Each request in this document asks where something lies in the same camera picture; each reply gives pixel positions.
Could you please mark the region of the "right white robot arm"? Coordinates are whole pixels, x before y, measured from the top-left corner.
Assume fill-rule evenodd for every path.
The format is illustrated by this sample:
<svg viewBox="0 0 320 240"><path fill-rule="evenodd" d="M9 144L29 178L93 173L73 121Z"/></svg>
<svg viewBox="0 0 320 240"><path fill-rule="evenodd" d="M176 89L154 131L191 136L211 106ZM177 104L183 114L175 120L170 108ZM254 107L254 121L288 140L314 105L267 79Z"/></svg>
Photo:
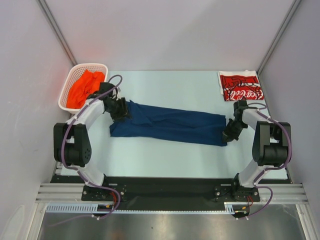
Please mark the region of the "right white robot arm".
<svg viewBox="0 0 320 240"><path fill-rule="evenodd" d="M270 171L286 168L292 158L291 125L279 122L263 114L257 107L249 106L246 100L233 104L233 118L229 119L222 132L222 141L238 140L242 130L254 130L252 160L237 173L228 195L236 201L244 201L258 193L257 184Z"/></svg>

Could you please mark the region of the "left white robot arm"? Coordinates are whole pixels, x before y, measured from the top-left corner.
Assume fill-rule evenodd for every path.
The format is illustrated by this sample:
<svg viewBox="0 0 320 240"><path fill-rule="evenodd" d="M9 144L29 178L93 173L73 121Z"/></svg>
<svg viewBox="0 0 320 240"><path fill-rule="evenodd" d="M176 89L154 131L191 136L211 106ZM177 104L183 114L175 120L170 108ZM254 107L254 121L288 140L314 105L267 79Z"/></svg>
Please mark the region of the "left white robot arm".
<svg viewBox="0 0 320 240"><path fill-rule="evenodd" d="M68 170L74 170L83 179L85 185L93 188L92 194L99 200L105 200L117 190L104 184L105 175L98 167L90 164L92 146L88 131L93 123L103 114L109 114L114 123L130 118L124 97L119 96L119 84L102 82L99 90L90 94L83 107L64 123L53 127L54 159Z"/></svg>

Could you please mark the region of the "blue t shirt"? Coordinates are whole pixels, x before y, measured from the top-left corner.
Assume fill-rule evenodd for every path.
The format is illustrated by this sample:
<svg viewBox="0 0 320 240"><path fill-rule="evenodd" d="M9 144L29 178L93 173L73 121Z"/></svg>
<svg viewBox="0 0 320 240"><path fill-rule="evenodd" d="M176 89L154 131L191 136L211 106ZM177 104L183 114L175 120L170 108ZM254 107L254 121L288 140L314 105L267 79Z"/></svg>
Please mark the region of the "blue t shirt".
<svg viewBox="0 0 320 240"><path fill-rule="evenodd" d="M226 116L201 111L126 103L130 118L109 127L111 137L144 137L225 147Z"/></svg>

